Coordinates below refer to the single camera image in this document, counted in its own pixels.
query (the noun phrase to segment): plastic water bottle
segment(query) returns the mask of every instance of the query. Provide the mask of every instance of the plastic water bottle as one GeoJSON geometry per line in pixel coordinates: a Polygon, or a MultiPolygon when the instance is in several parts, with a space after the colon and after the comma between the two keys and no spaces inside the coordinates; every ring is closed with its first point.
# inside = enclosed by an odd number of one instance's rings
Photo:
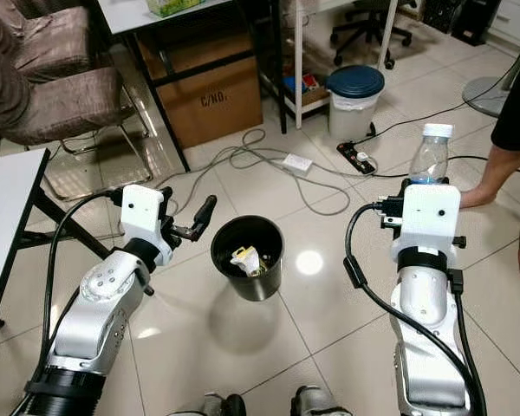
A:
{"type": "Polygon", "coordinates": [[[443,180],[449,157],[447,143],[451,136],[450,124],[424,126],[424,139],[410,165],[409,178],[413,184],[435,184],[443,180]]]}

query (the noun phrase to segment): table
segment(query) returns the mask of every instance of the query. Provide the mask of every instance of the table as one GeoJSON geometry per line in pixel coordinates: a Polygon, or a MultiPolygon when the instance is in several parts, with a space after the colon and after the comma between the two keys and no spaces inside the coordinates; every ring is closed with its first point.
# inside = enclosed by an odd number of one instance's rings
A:
{"type": "MultiPolygon", "coordinates": [[[[145,76],[146,84],[148,89],[150,90],[151,95],[153,96],[154,102],[158,107],[162,120],[166,125],[167,132],[170,134],[172,138],[173,145],[178,153],[179,159],[183,164],[186,172],[189,172],[190,168],[185,159],[185,155],[179,145],[179,141],[175,132],[173,131],[172,125],[169,121],[168,114],[166,113],[161,99],[156,91],[156,87],[161,85],[166,85],[170,82],[175,82],[179,80],[183,80],[185,78],[202,74],[204,72],[213,70],[215,68],[220,68],[221,66],[231,64],[233,62],[238,62],[243,59],[247,59],[254,55],[252,50],[245,51],[241,54],[232,55],[226,58],[222,58],[216,60],[214,62],[209,62],[205,65],[201,65],[196,68],[190,68],[186,71],[181,71],[179,73],[173,73],[171,68],[171,63],[166,60],[167,53],[164,50],[160,51],[160,58],[166,67],[166,72],[168,76],[162,78],[161,80],[153,80],[148,73],[148,69],[146,68],[146,63],[141,54],[138,42],[137,42],[137,33],[140,30],[152,29],[161,24],[166,23],[181,23],[184,22],[185,19],[192,18],[192,15],[197,13],[207,13],[214,8],[222,9],[224,5],[228,3],[233,3],[234,0],[205,0],[204,3],[201,3],[197,6],[191,7],[189,9],[185,9],[180,11],[179,13],[175,13],[173,15],[167,17],[159,17],[154,15],[146,4],[146,0],[96,0],[98,5],[100,6],[101,13],[103,15],[104,21],[106,22],[111,34],[113,36],[123,36],[130,46],[133,54],[137,59],[137,63],[139,64],[140,71],[145,76]]],[[[279,1],[278,0],[270,0],[270,6],[272,11],[272,21],[273,16],[276,16],[276,23],[278,28],[274,28],[274,33],[276,34],[276,38],[278,39],[278,58],[279,67],[282,67],[281,64],[281,32],[279,30],[280,20],[279,20],[279,1]]],[[[283,109],[283,79],[278,79],[277,83],[279,84],[279,99],[278,102],[280,104],[280,119],[282,124],[282,133],[286,133],[286,125],[285,123],[285,112],[283,109]]]]}
{"type": "MultiPolygon", "coordinates": [[[[24,230],[32,207],[36,206],[56,223],[65,215],[40,187],[49,155],[48,149],[40,149],[0,158],[0,302],[17,250],[47,244],[52,237],[53,233],[24,230]]],[[[107,257],[109,250],[73,219],[66,222],[65,230],[64,238],[71,235],[98,257],[107,257]]]]}
{"type": "MultiPolygon", "coordinates": [[[[302,127],[302,114],[314,110],[327,104],[328,100],[318,101],[307,107],[302,107],[302,22],[305,16],[331,10],[346,4],[353,3],[354,0],[296,0],[295,2],[295,105],[291,107],[295,111],[296,128],[302,127]]],[[[399,0],[391,0],[385,31],[383,32],[383,43],[381,45],[378,69],[381,71],[385,64],[385,55],[389,47],[391,29],[399,0]]]]}

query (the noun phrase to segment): black trash can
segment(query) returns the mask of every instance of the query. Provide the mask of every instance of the black trash can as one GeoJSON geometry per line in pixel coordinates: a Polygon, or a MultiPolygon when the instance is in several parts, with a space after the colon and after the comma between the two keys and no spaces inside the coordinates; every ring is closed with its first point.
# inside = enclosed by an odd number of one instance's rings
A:
{"type": "Polygon", "coordinates": [[[216,268],[229,279],[237,293],[249,301],[268,299],[281,284],[283,236],[267,218],[248,215],[224,225],[211,242],[211,259],[216,268]],[[231,264],[231,253],[239,247],[253,246],[263,259],[267,270],[260,276],[248,277],[238,266],[231,264]]]}

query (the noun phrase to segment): cardboard box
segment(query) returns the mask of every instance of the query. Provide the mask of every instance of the cardboard box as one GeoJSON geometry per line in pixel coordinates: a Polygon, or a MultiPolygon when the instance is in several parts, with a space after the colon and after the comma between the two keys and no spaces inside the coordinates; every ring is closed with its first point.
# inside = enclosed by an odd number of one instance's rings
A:
{"type": "MultiPolygon", "coordinates": [[[[250,49],[247,33],[207,39],[170,50],[175,72],[250,49]]],[[[141,44],[151,78],[166,71],[151,48],[141,44]]],[[[157,88],[182,148],[262,124],[255,57],[157,88]]]]}

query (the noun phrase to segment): trash can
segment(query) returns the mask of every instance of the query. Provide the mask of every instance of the trash can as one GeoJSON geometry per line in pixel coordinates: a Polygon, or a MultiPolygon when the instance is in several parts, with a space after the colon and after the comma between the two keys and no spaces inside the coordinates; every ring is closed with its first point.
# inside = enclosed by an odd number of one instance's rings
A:
{"type": "Polygon", "coordinates": [[[283,236],[277,225],[267,218],[248,215],[224,225],[211,242],[211,259],[237,293],[249,301],[268,299],[281,284],[283,236]],[[240,247],[253,246],[266,266],[258,276],[247,276],[231,264],[231,253],[240,247]]]}
{"type": "Polygon", "coordinates": [[[375,105],[385,85],[383,74],[366,65],[337,69],[326,81],[331,93],[329,133],[341,143],[366,138],[375,105]]]}

